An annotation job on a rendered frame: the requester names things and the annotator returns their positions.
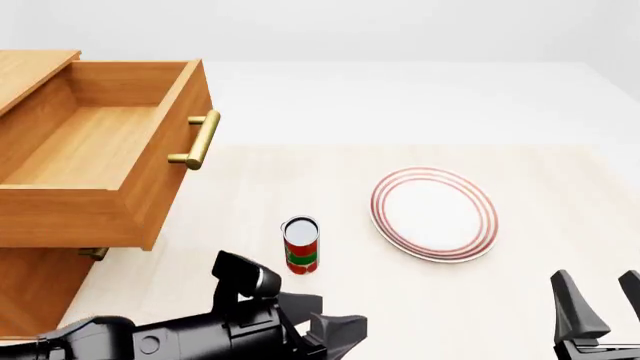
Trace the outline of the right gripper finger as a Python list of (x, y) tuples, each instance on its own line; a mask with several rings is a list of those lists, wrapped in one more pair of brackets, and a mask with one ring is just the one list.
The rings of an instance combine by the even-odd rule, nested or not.
[(558, 270), (550, 280), (555, 307), (555, 342), (599, 339), (611, 332), (610, 327), (584, 299), (566, 270)]
[(618, 278), (628, 302), (640, 321), (640, 272), (628, 270)]

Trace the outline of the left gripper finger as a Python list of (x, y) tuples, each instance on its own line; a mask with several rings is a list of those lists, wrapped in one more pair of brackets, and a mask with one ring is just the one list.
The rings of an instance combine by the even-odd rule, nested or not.
[(332, 317), (311, 314), (310, 328), (302, 337), (305, 360), (341, 360), (367, 338), (367, 317)]
[(293, 326), (311, 320), (311, 314), (322, 314), (323, 297), (310, 294), (280, 293), (279, 307)]

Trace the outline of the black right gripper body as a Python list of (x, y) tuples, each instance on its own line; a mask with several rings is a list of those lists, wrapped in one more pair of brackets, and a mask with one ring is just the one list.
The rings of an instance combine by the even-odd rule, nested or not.
[(598, 338), (573, 338), (554, 344), (557, 360), (640, 360), (640, 344), (600, 344)]

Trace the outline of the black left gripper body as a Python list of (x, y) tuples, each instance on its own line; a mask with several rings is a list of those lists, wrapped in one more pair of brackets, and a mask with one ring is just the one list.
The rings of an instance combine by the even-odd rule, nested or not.
[(290, 318), (280, 305), (275, 305), (275, 310), (283, 329), (283, 352), (285, 358), (287, 360), (310, 360), (308, 353), (310, 347), (295, 329), (295, 326), (311, 320), (312, 313), (309, 311), (293, 311), (293, 318)]

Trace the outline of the wooden cabinet drawer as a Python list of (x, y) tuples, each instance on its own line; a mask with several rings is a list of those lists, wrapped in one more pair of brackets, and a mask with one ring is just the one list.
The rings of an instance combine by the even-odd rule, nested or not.
[(0, 184), (18, 195), (13, 248), (153, 248), (214, 110), (202, 62), (75, 61), (56, 79), (75, 110)]

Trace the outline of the wooden cabinet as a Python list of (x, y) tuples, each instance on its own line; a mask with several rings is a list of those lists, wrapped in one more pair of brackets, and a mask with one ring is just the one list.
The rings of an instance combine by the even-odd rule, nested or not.
[[(75, 110), (56, 75), (77, 50), (0, 50), (0, 184)], [(0, 190), (0, 338), (56, 329), (93, 260), (72, 248), (13, 248), (7, 236), (17, 194)]]

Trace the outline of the red and green tin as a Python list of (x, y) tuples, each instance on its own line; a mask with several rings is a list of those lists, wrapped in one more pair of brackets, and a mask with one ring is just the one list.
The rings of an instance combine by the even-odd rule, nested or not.
[(317, 222), (304, 215), (290, 218), (281, 224), (285, 260), (296, 275), (308, 275), (319, 265), (320, 228)]

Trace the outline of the white plate with red rings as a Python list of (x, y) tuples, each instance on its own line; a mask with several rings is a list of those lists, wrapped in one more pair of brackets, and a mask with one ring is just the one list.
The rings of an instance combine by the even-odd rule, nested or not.
[(374, 227), (395, 248), (436, 263), (475, 260), (495, 245), (494, 203), (474, 182), (435, 167), (406, 167), (374, 186)]

